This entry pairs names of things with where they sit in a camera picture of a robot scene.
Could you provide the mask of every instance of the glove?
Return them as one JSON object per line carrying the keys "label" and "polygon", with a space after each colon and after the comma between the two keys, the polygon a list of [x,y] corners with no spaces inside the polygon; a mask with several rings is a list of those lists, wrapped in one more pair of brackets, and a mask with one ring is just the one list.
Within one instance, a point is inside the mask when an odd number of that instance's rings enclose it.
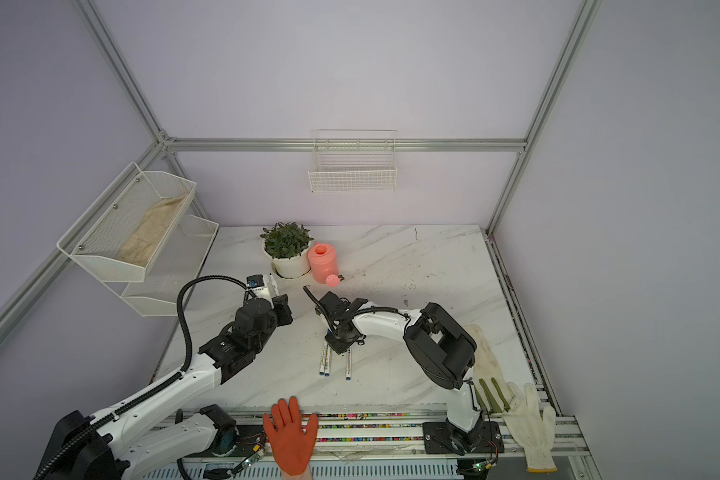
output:
{"label": "glove", "polygon": [[501,374],[499,362],[490,350],[488,341],[479,326],[467,325],[464,330],[469,333],[477,345],[477,349],[474,351],[472,378],[475,379],[474,391],[477,393],[480,408],[493,415],[500,415],[509,410],[509,402],[506,398],[509,389]]}
{"label": "glove", "polygon": [[544,418],[539,415],[539,394],[532,383],[525,384],[525,394],[512,382],[508,383],[514,394],[510,409],[504,414],[509,433],[525,450],[528,472],[556,472],[552,459],[554,445],[555,410],[551,405],[544,408]]}
{"label": "glove", "polygon": [[264,414],[264,432],[272,446],[275,462],[284,474],[298,476],[307,470],[317,439],[316,414],[309,417],[306,432],[302,432],[296,397],[292,396],[288,405],[280,398],[277,405],[272,406],[272,418]]}

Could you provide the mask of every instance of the table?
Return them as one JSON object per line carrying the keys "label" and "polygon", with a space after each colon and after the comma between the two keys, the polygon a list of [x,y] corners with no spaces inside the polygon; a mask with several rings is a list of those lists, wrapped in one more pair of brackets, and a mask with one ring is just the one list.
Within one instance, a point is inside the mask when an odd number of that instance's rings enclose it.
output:
{"label": "table", "polygon": [[[333,291],[397,308],[439,303],[462,325],[483,331],[508,382],[534,382],[510,316],[504,294],[477,225],[309,226],[317,241],[336,248],[340,274]],[[261,249],[260,226],[219,229],[201,275],[221,274],[245,281],[268,274],[272,267]],[[329,288],[311,274],[295,280],[278,278],[288,294],[293,324],[279,327],[253,364],[198,398],[185,409],[217,403],[229,411],[262,412],[279,398],[294,395],[308,412],[420,412],[444,410],[445,390],[422,372],[405,344],[369,337],[352,348],[352,379],[345,360],[333,354],[330,377],[318,374],[325,324],[302,291],[317,298]],[[197,285],[186,308],[193,349],[218,335],[234,320],[242,289],[222,280]],[[181,365],[184,343],[177,330],[158,371]]]}

